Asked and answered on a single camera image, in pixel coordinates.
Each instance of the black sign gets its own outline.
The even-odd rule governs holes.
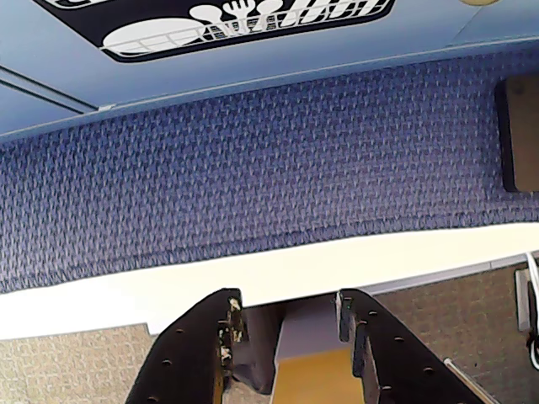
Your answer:
[[[135,62],[361,24],[395,0],[34,1],[110,57]]]

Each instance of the yellow object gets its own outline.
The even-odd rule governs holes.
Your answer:
[[[272,404],[362,404],[361,379],[352,375],[350,350],[337,349],[278,363]]]
[[[488,6],[498,2],[499,0],[461,0],[461,2],[468,4],[470,6]]]

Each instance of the utensil icon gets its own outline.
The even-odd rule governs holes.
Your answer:
[[[296,0],[292,7],[288,10],[288,13],[286,14],[283,21],[280,23],[281,27],[289,27],[291,25],[294,25],[297,21],[300,19],[300,15],[302,15],[302,11],[304,8],[306,8],[311,0]]]
[[[256,3],[254,0],[232,0],[229,3],[224,3],[222,5],[222,9],[225,10],[225,12],[236,17],[237,23],[239,24],[238,33],[241,35],[249,33],[246,18],[255,7]]]
[[[253,27],[253,32],[266,30],[268,15],[274,13],[283,7],[283,0],[264,0],[256,7],[256,11],[259,12],[260,18],[256,25]]]
[[[307,11],[307,14],[305,14],[305,17],[303,17],[302,24],[311,23],[317,19],[318,16],[324,12],[326,9],[325,6],[327,6],[329,2],[330,0],[316,0],[309,8],[309,11]]]
[[[179,48],[204,33],[205,26],[193,19],[148,19],[112,31],[103,46],[123,56],[138,55]]]
[[[361,15],[367,15],[372,11],[372,9],[378,4],[378,0],[368,0],[365,6],[361,9],[360,13],[357,14],[358,17]]]
[[[348,6],[350,4],[352,4],[353,2],[351,2],[350,0],[339,0],[339,2],[337,3],[337,5],[335,6],[334,10],[331,12],[331,14],[329,15],[329,17],[331,19],[336,19],[337,17],[340,17],[341,15],[344,14],[344,12],[346,11],[346,9],[348,8]]]
[[[216,6],[212,6],[211,4],[194,6],[189,10],[189,14],[191,14],[191,17],[194,19],[208,21],[209,23],[214,24],[226,36],[234,36],[234,30],[228,28],[228,25],[222,21],[222,11]]]

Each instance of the black box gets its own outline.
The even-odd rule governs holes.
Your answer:
[[[539,191],[539,74],[507,78],[495,97],[504,187]]]

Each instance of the blue patterned carpet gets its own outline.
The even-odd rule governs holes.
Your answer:
[[[500,78],[530,71],[539,50],[428,62],[3,144],[0,291],[341,237],[537,221],[539,195],[503,189],[493,96]]]

